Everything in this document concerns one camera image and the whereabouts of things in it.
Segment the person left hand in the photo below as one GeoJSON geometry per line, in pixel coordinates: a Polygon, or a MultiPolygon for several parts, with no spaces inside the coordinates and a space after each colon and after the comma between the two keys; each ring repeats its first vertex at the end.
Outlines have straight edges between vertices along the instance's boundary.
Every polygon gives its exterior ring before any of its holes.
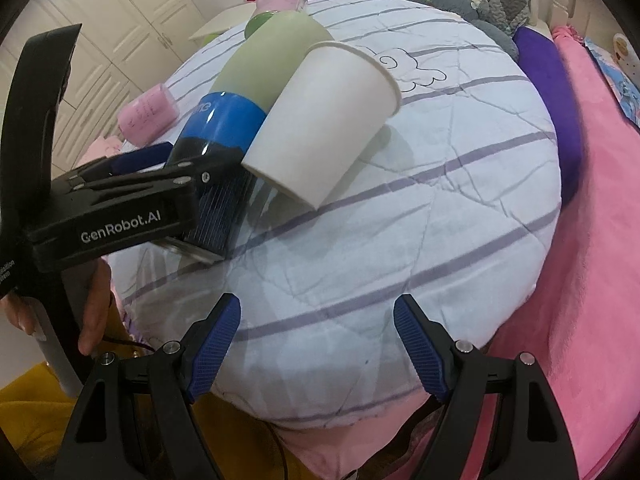
{"type": "MultiPolygon", "coordinates": [[[[78,339],[78,350],[84,356],[90,356],[105,335],[108,311],[112,304],[111,277],[110,266],[99,259],[92,274],[78,339]]],[[[22,298],[9,292],[1,299],[1,307],[14,327],[28,336],[35,333],[37,320],[22,298]]]]}

